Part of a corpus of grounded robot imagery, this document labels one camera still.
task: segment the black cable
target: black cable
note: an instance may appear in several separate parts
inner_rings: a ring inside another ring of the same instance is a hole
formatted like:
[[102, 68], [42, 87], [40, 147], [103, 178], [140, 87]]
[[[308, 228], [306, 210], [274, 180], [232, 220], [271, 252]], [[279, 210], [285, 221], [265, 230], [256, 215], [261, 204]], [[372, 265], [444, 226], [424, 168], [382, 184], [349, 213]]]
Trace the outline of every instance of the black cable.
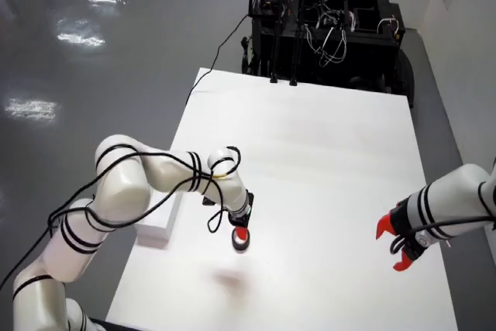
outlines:
[[10, 277], [14, 274], [14, 272], [21, 266], [21, 264], [24, 262], [24, 260], [27, 259], [27, 257], [38, 247], [38, 245], [41, 243], [43, 238], [45, 238], [45, 236], [47, 236], [49, 230], [50, 230], [50, 228], [47, 227], [45, 229], [45, 231], [41, 234], [40, 238], [38, 238], [38, 240], [36, 240], [36, 242], [31, 246], [31, 248], [29, 248], [27, 250], [27, 252], [24, 254], [24, 256], [21, 257], [21, 260], [19, 260], [17, 262], [17, 264], [14, 265], [14, 267], [10, 270], [10, 272], [7, 273], [5, 278], [3, 278], [3, 280], [2, 280], [2, 283], [0, 283], [0, 291], [3, 289], [3, 287], [5, 286], [7, 281], [10, 279]]
[[[226, 173], [226, 176], [235, 172], [236, 169], [238, 168], [239, 166], [239, 163], [241, 162], [241, 153], [239, 151], [239, 149], [237, 147], [227, 147], [228, 149], [230, 150], [233, 150], [236, 152], [237, 156], [238, 156], [238, 161], [236, 162], [236, 164]], [[196, 172], [199, 174], [199, 176], [195, 175], [193, 177], [190, 177], [190, 178], [187, 178], [187, 179], [184, 179], [183, 181], [179, 182], [169, 193], [167, 193], [167, 195], [162, 198], [156, 205], [154, 205], [151, 209], [147, 210], [146, 212], [144, 212], [142, 215], [136, 217], [135, 219], [132, 219], [132, 220], [129, 220], [129, 221], [126, 221], [126, 222], [121, 222], [121, 223], [112, 223], [112, 222], [108, 222], [104, 219], [101, 219], [100, 216], [97, 215], [97, 213], [93, 210], [93, 209], [90, 209], [89, 208], [89, 205], [91, 203], [88, 203], [85, 207], [77, 207], [77, 208], [74, 208], [74, 209], [65, 209], [66, 207], [69, 206], [69, 204], [72, 203], [73, 200], [75, 200], [80, 193], [82, 193], [83, 191], [85, 191], [86, 189], [90, 188], [91, 186], [93, 186], [94, 184], [96, 184], [99, 180], [101, 180], [108, 172], [110, 172], [111, 169], [113, 169], [115, 166], [117, 166], [118, 164], [120, 164], [121, 162], [123, 162], [124, 160], [127, 160], [129, 158], [132, 158], [132, 157], [169, 157], [175, 161], [177, 161], [179, 164], [182, 164], [183, 166], [185, 166], [186, 168]], [[210, 174], [207, 174], [205, 172], [200, 172], [200, 170], [192, 167], [190, 164], [187, 164], [186, 162], [184, 162], [183, 160], [181, 160], [180, 158], [172, 155], [172, 154], [169, 154], [169, 153], [164, 153], [164, 152], [155, 152], [155, 153], [147, 153], [147, 152], [139, 152], [139, 151], [135, 151], [133, 153], [129, 153], [129, 154], [126, 154], [126, 155], [123, 155], [122, 157], [120, 157], [119, 159], [115, 160], [114, 162], [112, 162], [110, 165], [107, 166], [106, 169], [104, 169], [96, 178], [94, 178], [92, 181], [88, 182], [86, 185], [82, 186], [81, 188], [79, 188], [61, 207], [55, 209], [54, 211], [52, 211], [48, 217], [48, 220], [47, 220], [47, 228], [45, 228], [45, 230], [43, 231], [43, 233], [41, 234], [41, 236], [36, 240], [36, 242], [27, 250], [27, 252], [21, 257], [21, 259], [14, 265], [14, 267], [7, 273], [7, 275], [4, 277], [4, 279], [2, 280], [2, 282], [0, 283], [0, 291], [2, 291], [2, 289], [4, 288], [5, 284], [7, 283], [7, 281], [10, 279], [10, 277], [14, 274], [14, 272], [19, 268], [19, 266], [26, 260], [26, 258], [40, 245], [41, 241], [43, 240], [43, 238], [45, 238], [45, 236], [47, 236], [48, 233], [51, 232], [52, 228], [54, 227], [54, 224], [55, 222], [65, 216], [65, 215], [68, 215], [70, 213], [76, 213], [76, 212], [84, 212], [86, 214], [89, 214], [91, 215], [91, 217], [100, 225], [106, 227], [106, 228], [110, 228], [110, 229], [119, 229], [119, 228], [123, 228], [123, 227], [127, 227], [127, 226], [131, 226], [133, 224], [135, 224], [136, 222], [140, 221], [141, 219], [144, 219], [145, 217], [147, 217], [150, 213], [154, 212], [156, 209], [158, 209], [162, 204], [164, 204], [175, 192], [176, 190], [179, 189], [180, 186], [182, 186], [183, 184], [186, 184], [190, 181], [193, 181], [193, 180], [196, 180], [198, 177], [200, 177], [201, 179], [206, 179], [208, 180], [208, 184], [212, 183], [214, 184], [215, 188], [217, 189], [217, 191], [219, 192], [219, 199], [220, 199], [220, 210], [217, 211], [213, 217], [211, 217], [208, 221], [207, 221], [207, 227], [208, 227], [208, 231], [210, 233], [215, 233], [217, 232], [217, 230], [219, 229], [220, 225], [221, 225], [221, 222], [222, 222], [222, 213], [227, 211], [227, 209], [224, 207], [224, 196], [222, 194], [222, 189], [220, 188], [219, 186], [219, 183], [214, 179], [215, 175], [213, 173], [213, 170]], [[219, 221], [217, 223], [217, 226], [212, 229], [211, 226], [210, 226], [210, 223], [213, 219], [215, 219], [215, 217], [217, 217], [217, 215], [220, 214], [220, 217], [219, 217]]]
[[434, 222], [432, 224], [427, 224], [427, 225], [422, 225], [418, 226], [414, 229], [410, 229], [408, 232], [404, 234], [398, 235], [396, 238], [394, 238], [393, 242], [391, 243], [391, 246], [389, 248], [391, 254], [396, 254], [398, 253], [401, 248], [406, 244], [406, 239], [418, 232], [421, 232], [423, 230], [427, 229], [432, 229], [432, 228], [439, 228], [442, 226], [453, 226], [453, 225], [461, 225], [461, 224], [470, 224], [472, 222], [494, 222], [496, 219], [491, 216], [477, 216], [477, 217], [467, 217], [464, 219], [453, 219], [453, 220], [446, 220], [446, 221], [440, 221], [440, 222]]
[[214, 70], [214, 66], [215, 66], [215, 62], [217, 62], [217, 59], [219, 58], [219, 53], [220, 53], [220, 49], [224, 46], [224, 44], [227, 43], [227, 41], [229, 40], [229, 38], [231, 36], [233, 36], [233, 34], [238, 30], [238, 28], [241, 26], [241, 24], [243, 23], [243, 21], [245, 20], [246, 17], [248, 17], [250, 14], [247, 14], [245, 15], [241, 21], [239, 21], [238, 25], [234, 28], [234, 30], [229, 34], [229, 36], [226, 38], [226, 40], [224, 40], [222, 42], [222, 44], [217, 48], [217, 54], [215, 55], [215, 59], [214, 59], [214, 62], [212, 63], [212, 66], [210, 67], [210, 70], [207, 71], [206, 73], [204, 73], [200, 79], [198, 79], [198, 81], [193, 85], [193, 87], [191, 88], [191, 90], [189, 91], [188, 93], [188, 97], [186, 98], [186, 104], [184, 106], [186, 106], [189, 102], [189, 98], [191, 96], [191, 93], [193, 93], [193, 90], [196, 88], [196, 86], [198, 85], [198, 83], [200, 83], [200, 81], [205, 77], [205, 75], [208, 75], [212, 72], [212, 70]]

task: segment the end effector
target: end effector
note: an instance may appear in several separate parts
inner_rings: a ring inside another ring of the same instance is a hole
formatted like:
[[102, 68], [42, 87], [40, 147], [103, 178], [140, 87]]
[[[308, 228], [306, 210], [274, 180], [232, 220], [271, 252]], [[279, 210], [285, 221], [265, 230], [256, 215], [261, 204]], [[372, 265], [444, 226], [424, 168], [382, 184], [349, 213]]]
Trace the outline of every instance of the end effector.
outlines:
[[489, 175], [465, 164], [400, 201], [377, 224], [376, 239], [384, 232], [396, 236], [391, 253], [401, 251], [393, 268], [408, 269], [434, 243], [496, 222], [496, 169]]

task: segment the black band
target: black band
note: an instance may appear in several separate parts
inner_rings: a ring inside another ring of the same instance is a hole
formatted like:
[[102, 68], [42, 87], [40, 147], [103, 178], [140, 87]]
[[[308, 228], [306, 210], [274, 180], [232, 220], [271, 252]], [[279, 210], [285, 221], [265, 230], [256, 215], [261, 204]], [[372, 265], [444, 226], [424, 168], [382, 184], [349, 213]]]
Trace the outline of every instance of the black band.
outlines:
[[202, 182], [202, 166], [201, 166], [202, 159], [200, 158], [198, 153], [193, 152], [193, 154], [195, 155], [196, 161], [198, 162], [198, 177], [197, 177], [195, 189], [193, 189], [193, 191], [197, 191], [198, 188], [200, 187], [200, 182]]
[[479, 195], [479, 200], [480, 200], [480, 203], [482, 203], [482, 206], [484, 207], [484, 209], [486, 210], [487, 214], [494, 218], [496, 220], [496, 216], [494, 216], [493, 212], [491, 212], [491, 210], [489, 209], [489, 207], [487, 207], [486, 205], [486, 202], [484, 201], [484, 199], [482, 198], [482, 193], [481, 193], [481, 189], [482, 189], [482, 185], [484, 185], [485, 182], [481, 182], [479, 184], [479, 187], [477, 188], [477, 194]]
[[[427, 188], [425, 188], [424, 191], [424, 206], [425, 206], [425, 212], [427, 213], [427, 217], [429, 217], [430, 222], [433, 224], [436, 221], [434, 220], [434, 217], [432, 216], [431, 209], [429, 207], [429, 198], [427, 197], [427, 194], [429, 193], [429, 188], [431, 187], [432, 184], [427, 185]], [[450, 234], [446, 234], [441, 230], [441, 227], [438, 226], [434, 228], [439, 235], [444, 236], [447, 240], [450, 238], [453, 238]]]
[[86, 331], [86, 314], [84, 313], [83, 308], [81, 305], [78, 303], [79, 309], [81, 310], [81, 317], [83, 317], [83, 320], [81, 322], [81, 328], [79, 329], [80, 331]]
[[102, 245], [102, 242], [89, 243], [89, 242], [86, 242], [85, 240], [82, 240], [81, 238], [79, 238], [78, 235], [72, 230], [71, 226], [69, 225], [69, 219], [67, 216], [68, 215], [65, 215], [65, 217], [64, 217], [65, 227], [67, 229], [67, 232], [69, 233], [69, 236], [71, 236], [71, 238], [73, 240], [75, 240], [77, 243], [81, 244], [83, 247], [86, 247], [86, 248], [97, 248], [98, 249]]
[[67, 243], [67, 245], [70, 248], [72, 248], [74, 251], [81, 253], [83, 255], [91, 255], [91, 254], [95, 253], [96, 251], [98, 251], [98, 248], [96, 250], [83, 250], [82, 248], [79, 248], [74, 243], [72, 243], [71, 240], [69, 240], [69, 237], [67, 236], [67, 234], [65, 233], [64, 221], [60, 224], [60, 232], [62, 233], [62, 237], [64, 238], [65, 243]]
[[191, 180], [191, 186], [188, 189], [188, 192], [190, 192], [195, 187], [195, 181], [196, 181], [196, 160], [195, 160], [195, 156], [193, 155], [192, 152], [188, 151], [188, 154], [191, 157], [191, 162], [193, 163], [193, 179]]
[[[424, 212], [422, 211], [422, 193], [424, 192], [424, 190], [426, 189], [427, 187], [423, 188], [419, 194], [418, 194], [418, 198], [417, 198], [417, 209], [418, 209], [418, 215], [420, 216], [420, 219], [422, 220], [422, 225], [427, 225], [427, 220], [425, 220], [425, 217], [424, 217]], [[433, 236], [434, 238], [436, 238], [437, 240], [442, 240], [443, 238], [441, 238], [440, 236], [438, 236], [437, 234], [435, 234], [432, 229], [426, 229], [427, 232]]]
[[102, 161], [102, 159], [105, 155], [107, 155], [108, 153], [110, 153], [111, 151], [113, 151], [115, 149], [121, 149], [121, 148], [131, 149], [131, 150], [134, 150], [136, 153], [138, 153], [138, 150], [135, 147], [128, 145], [127, 143], [118, 143], [117, 145], [114, 145], [113, 147], [109, 147], [108, 149], [105, 149], [105, 151], [102, 154], [100, 154], [100, 157], [98, 157], [98, 159], [96, 160], [96, 166], [95, 167], [98, 168], [100, 161]]
[[30, 284], [38, 281], [42, 281], [43, 279], [53, 279], [51, 275], [44, 274], [44, 275], [38, 275], [37, 277], [33, 277], [31, 279], [28, 279], [26, 282], [21, 284], [14, 292], [14, 296], [12, 299], [16, 298], [17, 294], [20, 293], [25, 287], [29, 286]]
[[115, 232], [115, 229], [112, 229], [112, 230], [103, 230], [103, 229], [99, 229], [96, 226], [94, 226], [93, 223], [91, 222], [90, 218], [89, 218], [89, 213], [88, 213], [87, 210], [84, 211], [84, 216], [86, 217], [86, 221], [88, 221], [89, 226], [91, 226], [97, 232], [100, 232], [100, 233], [111, 233], [111, 232]]

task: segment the black power cord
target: black power cord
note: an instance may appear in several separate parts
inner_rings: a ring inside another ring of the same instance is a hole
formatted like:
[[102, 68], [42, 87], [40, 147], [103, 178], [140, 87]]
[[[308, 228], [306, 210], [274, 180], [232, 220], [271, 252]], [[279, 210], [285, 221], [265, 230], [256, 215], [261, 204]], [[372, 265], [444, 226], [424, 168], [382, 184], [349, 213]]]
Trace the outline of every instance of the black power cord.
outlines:
[[200, 81], [205, 77], [205, 75], [208, 75], [212, 72], [212, 70], [214, 70], [214, 66], [215, 66], [215, 62], [217, 62], [217, 59], [219, 58], [219, 53], [220, 53], [220, 49], [224, 46], [224, 44], [227, 43], [227, 41], [230, 39], [231, 36], [233, 36], [233, 34], [238, 30], [238, 28], [241, 26], [241, 24], [243, 23], [243, 21], [246, 19], [246, 17], [248, 17], [250, 14], [247, 14], [245, 15], [241, 21], [239, 21], [238, 25], [234, 28], [234, 30], [229, 34], [229, 36], [226, 38], [226, 40], [224, 40], [221, 45], [217, 48], [217, 54], [215, 55], [215, 58], [214, 58], [214, 62], [212, 63], [212, 66], [210, 67], [210, 70], [207, 71], [206, 73], [204, 73], [200, 79], [198, 79], [198, 81], [193, 85], [193, 87], [191, 88], [191, 90], [189, 91], [188, 93], [188, 97], [186, 98], [186, 104], [184, 106], [186, 106], [189, 102], [189, 98], [191, 96], [191, 93], [193, 93], [193, 90], [196, 88], [196, 86], [198, 85], [198, 83], [200, 83]]
[[[231, 169], [229, 169], [229, 171], [227, 171], [225, 174], [223, 174], [222, 177], [226, 177], [226, 176], [232, 174], [233, 172], [235, 172], [238, 169], [239, 164], [241, 163], [241, 152], [239, 151], [239, 149], [237, 147], [227, 147], [227, 148], [236, 152], [238, 159], [237, 159], [237, 162], [235, 163], [235, 165]], [[89, 189], [91, 186], [95, 185], [108, 172], [110, 172], [110, 170], [113, 169], [115, 166], [117, 166], [118, 164], [120, 164], [124, 160], [128, 160], [129, 158], [132, 158], [132, 157], [168, 157], [170, 159], [177, 161], [179, 164], [185, 166], [186, 168], [192, 170], [193, 176], [190, 178], [186, 178], [183, 181], [176, 184], [176, 186], [174, 188], [172, 188], [172, 190], [169, 193], [167, 193], [167, 195], [164, 198], [162, 198], [151, 209], [147, 210], [146, 212], [144, 212], [142, 215], [136, 217], [135, 219], [132, 219], [132, 220], [129, 220], [126, 222], [113, 223], [113, 222], [106, 221], [106, 220], [100, 218], [100, 216], [98, 216], [98, 214], [93, 209], [91, 209], [89, 207], [89, 205], [86, 205], [85, 207], [77, 207], [74, 209], [66, 209], [69, 206], [69, 204], [71, 204], [79, 196], [80, 193]], [[227, 211], [227, 208], [224, 206], [224, 196], [222, 194], [222, 189], [220, 188], [219, 183], [215, 180], [215, 175], [214, 175], [213, 169], [211, 170], [210, 174], [205, 173], [203, 171], [200, 171], [196, 167], [192, 167], [190, 164], [184, 162], [182, 159], [180, 159], [180, 158], [178, 158], [172, 154], [165, 153], [165, 152], [152, 153], [152, 152], [135, 151], [133, 153], [129, 153], [129, 154], [126, 154], [126, 155], [120, 157], [119, 159], [112, 162], [96, 178], [94, 178], [93, 180], [91, 180], [86, 185], [82, 186], [81, 188], [79, 188], [64, 204], [62, 204], [61, 207], [55, 209], [53, 212], [50, 213], [48, 220], [47, 220], [47, 227], [45, 228], [43, 233], [40, 235], [40, 237], [36, 240], [36, 242], [26, 251], [26, 253], [21, 257], [21, 259], [14, 265], [14, 267], [4, 277], [4, 279], [0, 283], [0, 291], [2, 291], [2, 289], [4, 288], [7, 281], [16, 272], [16, 270], [22, 265], [22, 263], [27, 259], [27, 257], [40, 245], [40, 243], [47, 236], [47, 234], [49, 234], [52, 231], [52, 229], [55, 227], [56, 221], [59, 218], [65, 216], [65, 215], [69, 215], [71, 213], [84, 212], [86, 214], [89, 214], [98, 224], [100, 224], [106, 228], [119, 229], [119, 228], [131, 226], [131, 225], [135, 224], [136, 222], [139, 222], [141, 219], [144, 219], [145, 217], [147, 217], [150, 213], [154, 212], [156, 209], [158, 209], [162, 204], [164, 204], [176, 192], [176, 190], [179, 189], [180, 186], [182, 186], [183, 184], [187, 184], [190, 181], [198, 180], [199, 178], [203, 179], [203, 180], [208, 180], [207, 188], [205, 188], [205, 191], [208, 189], [208, 186], [210, 184], [213, 184], [215, 186], [215, 188], [217, 189], [217, 191], [219, 192], [220, 209], [207, 222], [208, 231], [210, 233], [215, 233], [215, 232], [217, 232], [217, 230], [219, 229], [219, 227], [221, 225], [222, 213]], [[212, 228], [210, 226], [210, 224], [218, 215], [220, 215], [220, 217], [219, 217], [219, 220], [217, 222], [217, 225], [215, 226], [215, 228]]]

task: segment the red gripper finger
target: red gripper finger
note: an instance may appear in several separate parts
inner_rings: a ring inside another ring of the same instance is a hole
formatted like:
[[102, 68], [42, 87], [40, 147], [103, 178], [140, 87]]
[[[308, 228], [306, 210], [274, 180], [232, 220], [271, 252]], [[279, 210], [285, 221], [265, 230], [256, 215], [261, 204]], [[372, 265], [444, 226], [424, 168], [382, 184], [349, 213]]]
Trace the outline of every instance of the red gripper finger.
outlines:
[[404, 251], [402, 251], [401, 252], [401, 262], [396, 263], [393, 266], [393, 268], [396, 271], [406, 271], [410, 267], [410, 265], [412, 265], [412, 263], [413, 263], [413, 260], [410, 259], [410, 257], [408, 257]]
[[375, 239], [378, 240], [382, 233], [389, 232], [393, 236], [396, 235], [396, 232], [391, 225], [391, 213], [389, 212], [387, 215], [381, 217], [379, 222], [377, 223], [377, 232], [375, 234]]

